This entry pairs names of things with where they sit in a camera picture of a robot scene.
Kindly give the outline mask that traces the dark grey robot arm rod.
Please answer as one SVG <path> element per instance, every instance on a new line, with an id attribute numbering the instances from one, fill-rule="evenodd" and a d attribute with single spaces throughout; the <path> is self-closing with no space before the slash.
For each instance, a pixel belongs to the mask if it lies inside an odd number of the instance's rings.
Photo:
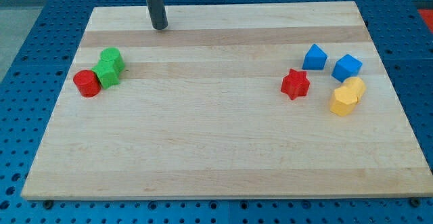
<path id="1" fill-rule="evenodd" d="M 152 26 L 164 30 L 168 26 L 164 0 L 146 0 Z"/>

